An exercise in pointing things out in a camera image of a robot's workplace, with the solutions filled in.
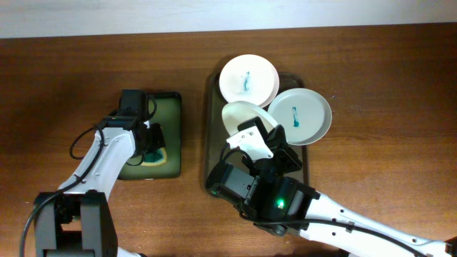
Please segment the green and yellow sponge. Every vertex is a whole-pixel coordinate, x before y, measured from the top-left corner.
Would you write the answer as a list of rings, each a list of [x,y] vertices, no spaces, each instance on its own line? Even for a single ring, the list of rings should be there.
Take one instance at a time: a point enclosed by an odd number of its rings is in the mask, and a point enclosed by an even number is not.
[[[141,166],[160,166],[167,162],[165,148],[158,148],[155,151],[145,153]]]

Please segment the pale green plate with stain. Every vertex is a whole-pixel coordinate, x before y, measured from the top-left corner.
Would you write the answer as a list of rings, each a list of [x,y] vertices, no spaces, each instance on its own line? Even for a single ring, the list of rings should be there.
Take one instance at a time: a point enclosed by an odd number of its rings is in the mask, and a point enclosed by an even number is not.
[[[268,113],[283,126],[286,140],[294,146],[317,142],[331,127],[332,111],[327,100],[310,89],[294,88],[280,93]]]

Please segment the white plate with stain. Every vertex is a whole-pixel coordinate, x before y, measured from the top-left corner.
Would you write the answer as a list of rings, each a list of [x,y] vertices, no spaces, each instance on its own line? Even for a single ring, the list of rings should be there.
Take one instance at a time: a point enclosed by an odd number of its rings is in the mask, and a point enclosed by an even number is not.
[[[250,119],[259,117],[267,132],[270,132],[278,122],[261,107],[246,102],[235,101],[226,104],[221,112],[222,121],[229,136],[239,132],[238,126]]]

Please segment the pink plate with stain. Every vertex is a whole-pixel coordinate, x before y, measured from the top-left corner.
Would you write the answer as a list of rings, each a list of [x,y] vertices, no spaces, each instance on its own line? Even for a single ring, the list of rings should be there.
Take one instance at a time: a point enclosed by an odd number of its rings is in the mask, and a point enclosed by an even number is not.
[[[279,74],[264,57],[244,54],[231,59],[221,70],[219,90],[228,102],[247,101],[268,106],[279,90]]]

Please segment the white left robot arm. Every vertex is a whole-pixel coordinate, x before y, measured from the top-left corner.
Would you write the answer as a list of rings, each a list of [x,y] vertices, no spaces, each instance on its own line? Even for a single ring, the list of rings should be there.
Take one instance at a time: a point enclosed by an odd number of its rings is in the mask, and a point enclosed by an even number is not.
[[[42,192],[25,229],[34,228],[37,256],[130,256],[118,245],[108,199],[133,156],[164,145],[159,124],[136,114],[107,116],[92,128],[94,142],[55,192]]]

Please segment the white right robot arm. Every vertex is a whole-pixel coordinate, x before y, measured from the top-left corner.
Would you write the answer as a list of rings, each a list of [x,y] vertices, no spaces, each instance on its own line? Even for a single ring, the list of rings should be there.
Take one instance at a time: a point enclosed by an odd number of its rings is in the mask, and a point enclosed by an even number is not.
[[[226,140],[206,190],[240,217],[270,234],[295,234],[339,248],[348,256],[455,256],[456,239],[413,236],[357,214],[286,176],[301,167],[282,126],[266,132],[243,124]]]

